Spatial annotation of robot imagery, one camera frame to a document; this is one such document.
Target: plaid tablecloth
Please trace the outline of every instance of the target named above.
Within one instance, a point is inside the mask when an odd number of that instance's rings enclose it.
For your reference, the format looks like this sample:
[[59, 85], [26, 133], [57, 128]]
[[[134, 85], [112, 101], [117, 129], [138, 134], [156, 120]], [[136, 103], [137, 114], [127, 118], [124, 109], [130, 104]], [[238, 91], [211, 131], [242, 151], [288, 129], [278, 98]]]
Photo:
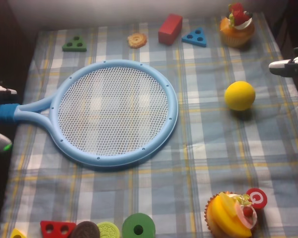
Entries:
[[[42, 32], [27, 80], [24, 103], [51, 95], [73, 72], [101, 60], [129, 59], [164, 74], [179, 101], [171, 139], [146, 163], [115, 173], [82, 168], [64, 157], [49, 135], [20, 125], [0, 218], [0, 238], [17, 228], [41, 237], [40, 221], [114, 222], [142, 212], [156, 225], [157, 238], [211, 237], [204, 221], [208, 199], [220, 191], [245, 193], [259, 187], [268, 204], [256, 237], [298, 237], [298, 93], [292, 80], [269, 73], [280, 52], [264, 16], [256, 14], [256, 33], [243, 50], [220, 42], [221, 18], [184, 20], [182, 35], [202, 26], [207, 47], [158, 43], [158, 23]], [[140, 49], [127, 37], [148, 36]], [[87, 52], [62, 52], [81, 35]], [[256, 90], [250, 113], [235, 115], [224, 91], [244, 80]]]

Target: blue racket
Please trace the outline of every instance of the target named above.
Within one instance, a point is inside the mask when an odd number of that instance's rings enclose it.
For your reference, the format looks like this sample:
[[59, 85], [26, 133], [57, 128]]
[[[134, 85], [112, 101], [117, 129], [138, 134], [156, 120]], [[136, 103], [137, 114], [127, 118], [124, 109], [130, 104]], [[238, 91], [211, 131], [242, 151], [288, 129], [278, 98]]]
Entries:
[[[50, 108], [49, 117], [37, 112]], [[0, 121], [30, 121], [68, 156], [96, 167], [122, 166], [157, 150], [172, 133], [178, 102], [154, 68], [130, 60], [91, 64], [50, 97], [0, 105]]]

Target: yellow ball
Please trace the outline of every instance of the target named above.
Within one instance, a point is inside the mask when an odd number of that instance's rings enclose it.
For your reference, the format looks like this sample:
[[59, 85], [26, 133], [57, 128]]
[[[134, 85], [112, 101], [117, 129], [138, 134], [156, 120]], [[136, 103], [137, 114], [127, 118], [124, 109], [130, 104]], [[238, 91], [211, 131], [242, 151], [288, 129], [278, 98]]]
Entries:
[[255, 101], [255, 90], [249, 83], [238, 81], [227, 88], [224, 99], [230, 109], [244, 111], [249, 109]]

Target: cupcake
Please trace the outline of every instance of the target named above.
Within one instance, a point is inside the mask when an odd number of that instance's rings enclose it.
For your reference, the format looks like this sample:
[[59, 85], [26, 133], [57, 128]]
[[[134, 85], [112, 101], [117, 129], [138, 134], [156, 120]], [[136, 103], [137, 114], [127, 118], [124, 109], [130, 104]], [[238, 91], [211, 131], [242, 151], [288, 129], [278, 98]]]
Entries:
[[221, 192], [208, 201], [205, 221], [216, 238], [249, 238], [255, 231], [257, 213], [251, 196]]
[[220, 35], [224, 44], [239, 48], [245, 45], [255, 32], [252, 14], [244, 11], [242, 4], [229, 6], [229, 14], [220, 23]]

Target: racket handle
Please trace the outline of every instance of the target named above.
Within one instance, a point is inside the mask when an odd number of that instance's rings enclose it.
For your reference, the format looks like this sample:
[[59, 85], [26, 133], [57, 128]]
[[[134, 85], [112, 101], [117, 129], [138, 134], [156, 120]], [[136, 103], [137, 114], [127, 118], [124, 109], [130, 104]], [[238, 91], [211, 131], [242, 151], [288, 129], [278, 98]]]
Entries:
[[2, 104], [0, 105], [0, 122], [14, 123], [14, 112], [19, 104]]

